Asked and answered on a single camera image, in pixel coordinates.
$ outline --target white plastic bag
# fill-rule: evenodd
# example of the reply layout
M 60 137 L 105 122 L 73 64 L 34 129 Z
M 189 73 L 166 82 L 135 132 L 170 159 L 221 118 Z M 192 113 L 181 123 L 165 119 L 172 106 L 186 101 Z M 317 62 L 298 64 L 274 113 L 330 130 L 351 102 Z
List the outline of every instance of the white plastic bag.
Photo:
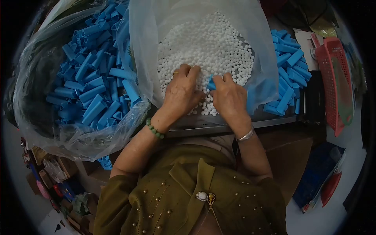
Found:
M 157 107 L 163 104 L 157 76 L 158 43 L 176 25 L 220 10 L 252 45 L 255 59 L 248 90 L 251 108 L 278 97 L 278 68 L 273 40 L 257 0 L 137 0 L 129 5 L 130 41 L 141 93 Z

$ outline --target plastic bag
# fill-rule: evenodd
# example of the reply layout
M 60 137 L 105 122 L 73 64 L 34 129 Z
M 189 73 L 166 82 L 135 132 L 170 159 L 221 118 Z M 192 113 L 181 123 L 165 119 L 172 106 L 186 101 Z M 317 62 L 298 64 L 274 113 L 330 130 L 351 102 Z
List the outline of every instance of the plastic bag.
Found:
M 58 118 L 45 99 L 60 63 L 66 59 L 62 46 L 70 41 L 75 29 L 85 27 L 87 17 L 102 8 L 98 6 L 73 13 L 36 32 L 19 61 L 13 105 L 20 131 L 29 144 L 74 161 L 94 161 L 122 149 L 150 108 L 144 98 L 119 124 L 102 130 L 80 124 L 58 126 L 54 123 Z
M 163 104 L 157 76 L 158 43 L 174 26 L 215 10 L 229 19 L 255 51 L 252 76 L 244 86 L 251 103 L 249 113 L 259 104 L 277 99 L 276 54 L 268 22 L 257 0 L 137 0 L 130 2 L 129 9 L 130 41 L 139 87 L 155 106 Z M 211 122 L 219 123 L 217 118 Z

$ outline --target pile of blue plastic pieces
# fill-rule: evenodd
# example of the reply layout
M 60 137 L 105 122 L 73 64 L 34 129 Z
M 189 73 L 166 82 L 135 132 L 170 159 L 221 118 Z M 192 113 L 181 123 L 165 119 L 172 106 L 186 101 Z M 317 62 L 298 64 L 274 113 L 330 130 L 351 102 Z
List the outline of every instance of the pile of blue plastic pieces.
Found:
M 295 106 L 295 113 L 299 114 L 300 89 L 307 86 L 312 75 L 307 71 L 308 65 L 300 44 L 291 38 L 291 34 L 275 29 L 271 34 L 277 56 L 279 98 L 265 104 L 264 112 L 284 116 L 289 106 Z
M 121 42 L 126 45 L 122 64 L 116 37 L 125 23 Z M 57 110 L 57 124 L 83 124 L 94 129 L 116 125 L 141 100 L 129 40 L 129 7 L 110 3 L 102 12 L 85 20 L 86 27 L 73 32 L 62 49 L 67 59 L 60 65 L 53 92 L 46 100 Z

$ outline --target woman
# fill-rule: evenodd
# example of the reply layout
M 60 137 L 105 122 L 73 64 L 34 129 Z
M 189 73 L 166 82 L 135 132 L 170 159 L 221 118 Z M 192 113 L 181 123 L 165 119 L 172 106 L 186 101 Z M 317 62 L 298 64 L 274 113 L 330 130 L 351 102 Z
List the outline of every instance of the woman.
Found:
M 211 94 L 237 138 L 242 163 L 235 166 L 224 138 L 188 139 L 156 151 L 165 141 L 161 133 L 205 97 L 195 91 L 199 72 L 187 64 L 175 71 L 162 107 L 115 161 L 95 235 L 287 234 L 284 199 L 246 111 L 247 93 L 231 74 L 214 76 Z

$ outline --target pearl bead embellishment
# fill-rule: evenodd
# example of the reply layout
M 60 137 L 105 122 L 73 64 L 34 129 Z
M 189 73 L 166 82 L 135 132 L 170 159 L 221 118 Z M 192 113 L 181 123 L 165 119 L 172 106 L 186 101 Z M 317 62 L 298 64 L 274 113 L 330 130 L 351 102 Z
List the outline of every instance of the pearl bead embellishment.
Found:
M 196 194 L 196 198 L 199 199 L 200 201 L 204 202 L 208 199 L 208 195 L 205 192 L 198 192 Z

